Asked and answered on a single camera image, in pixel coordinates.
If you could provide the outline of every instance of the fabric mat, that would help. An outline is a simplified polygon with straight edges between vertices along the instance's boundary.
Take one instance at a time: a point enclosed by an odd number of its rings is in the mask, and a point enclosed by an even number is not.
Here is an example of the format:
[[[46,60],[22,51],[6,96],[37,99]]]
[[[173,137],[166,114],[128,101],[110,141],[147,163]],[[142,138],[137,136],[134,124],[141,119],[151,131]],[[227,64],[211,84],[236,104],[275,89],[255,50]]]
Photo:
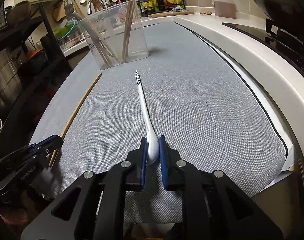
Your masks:
[[[279,175],[286,149],[248,87],[189,30],[173,23],[144,28],[145,59],[102,71],[68,130],[62,155],[33,186],[57,196],[84,171],[109,170],[146,136],[135,70],[157,136],[198,169],[223,170],[249,196]],[[100,73],[89,53],[55,94],[31,139],[60,134],[80,98]],[[124,219],[174,223],[181,198],[166,192],[159,162],[146,170],[144,191],[127,192]]]

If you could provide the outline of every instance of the plastic jug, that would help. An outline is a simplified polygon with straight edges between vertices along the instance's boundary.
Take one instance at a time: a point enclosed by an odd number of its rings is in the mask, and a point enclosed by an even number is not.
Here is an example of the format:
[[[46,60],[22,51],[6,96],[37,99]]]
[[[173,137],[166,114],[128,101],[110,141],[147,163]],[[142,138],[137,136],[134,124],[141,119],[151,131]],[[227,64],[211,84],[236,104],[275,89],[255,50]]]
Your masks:
[[[212,0],[215,15],[236,19],[236,7],[234,0]]]

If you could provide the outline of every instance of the white spoon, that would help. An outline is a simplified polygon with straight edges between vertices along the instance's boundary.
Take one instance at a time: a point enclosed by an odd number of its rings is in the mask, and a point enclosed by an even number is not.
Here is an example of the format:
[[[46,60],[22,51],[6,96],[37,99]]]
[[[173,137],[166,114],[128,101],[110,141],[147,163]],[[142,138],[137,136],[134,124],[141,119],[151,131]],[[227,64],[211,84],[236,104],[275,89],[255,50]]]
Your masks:
[[[140,98],[140,104],[141,104],[143,119],[144,119],[144,123],[145,123],[145,128],[147,129],[147,141],[148,141],[147,165],[151,165],[159,157],[159,140],[158,140],[158,138],[154,132],[153,126],[151,124],[147,105],[145,102],[145,97],[144,97],[144,93],[143,93],[140,75],[137,70],[135,71],[135,78],[136,78],[136,83],[138,85],[138,92],[139,92],[139,98]]]

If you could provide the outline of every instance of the cutting board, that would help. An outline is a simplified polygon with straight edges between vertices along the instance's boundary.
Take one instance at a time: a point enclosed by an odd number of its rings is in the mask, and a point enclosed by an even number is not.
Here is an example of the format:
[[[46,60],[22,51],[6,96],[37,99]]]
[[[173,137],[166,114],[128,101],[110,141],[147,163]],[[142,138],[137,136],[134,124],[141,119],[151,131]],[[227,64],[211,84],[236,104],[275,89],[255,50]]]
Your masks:
[[[157,17],[174,16],[174,15],[185,15],[185,14],[194,14],[194,12],[192,12],[192,11],[182,11],[182,12],[155,13],[155,14],[149,15],[149,17],[157,18]]]
[[[65,10],[64,10],[64,5],[63,3],[58,7],[55,8],[52,12],[53,18],[59,22],[60,20],[63,19],[63,17],[65,17]]]

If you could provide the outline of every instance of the black stripe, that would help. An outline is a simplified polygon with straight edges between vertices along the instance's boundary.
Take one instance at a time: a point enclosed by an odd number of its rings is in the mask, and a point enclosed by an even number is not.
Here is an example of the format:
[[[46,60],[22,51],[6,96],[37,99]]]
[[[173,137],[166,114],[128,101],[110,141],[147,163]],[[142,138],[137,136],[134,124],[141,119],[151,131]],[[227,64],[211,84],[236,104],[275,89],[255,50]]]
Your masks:
[[[283,143],[284,145],[284,148],[285,148],[285,151],[286,151],[286,157],[288,155],[288,149],[287,149],[287,146],[285,144],[285,141],[283,140],[283,138],[279,135],[278,131],[276,130],[268,112],[265,110],[265,108],[263,107],[262,103],[260,102],[260,100],[258,99],[258,97],[256,96],[256,94],[253,92],[253,90],[251,89],[251,87],[245,82],[245,80],[243,79],[243,77],[234,69],[234,67],[225,59],[223,58],[215,49],[213,49],[211,46],[209,46],[204,40],[206,40],[208,43],[210,43],[212,46],[214,47],[217,47],[215,46],[214,44],[212,44],[210,41],[208,41],[207,39],[205,39],[203,36],[195,33],[194,31],[184,27],[185,29],[189,30],[190,32],[192,32],[196,37],[198,37],[202,42],[204,42],[208,47],[210,47],[216,54],[219,55],[219,57],[221,59],[223,59],[230,67],[231,69],[239,76],[239,78],[243,81],[243,83],[247,86],[247,88],[250,90],[250,92],[252,93],[252,95],[254,96],[255,100],[258,102],[258,104],[260,105],[260,107],[262,108],[262,110],[264,111],[267,119],[269,120],[271,126],[273,127],[273,130],[275,131],[276,135],[279,137],[279,139],[281,140],[281,142]],[[246,71],[246,73],[248,73],[250,75],[250,77],[255,80],[257,83],[259,83],[237,60],[235,60],[233,57],[231,57],[229,54],[227,54],[226,52],[224,52],[226,55],[228,55],[228,57],[230,57],[232,60],[234,60],[240,67],[242,67],[243,70]]]
[[[135,77],[137,85],[141,84],[140,74],[138,71],[135,71]]]
[[[157,24],[159,24],[159,23],[154,23],[154,24],[151,24],[151,25],[142,26],[142,28],[153,26],[153,25],[157,25]]]

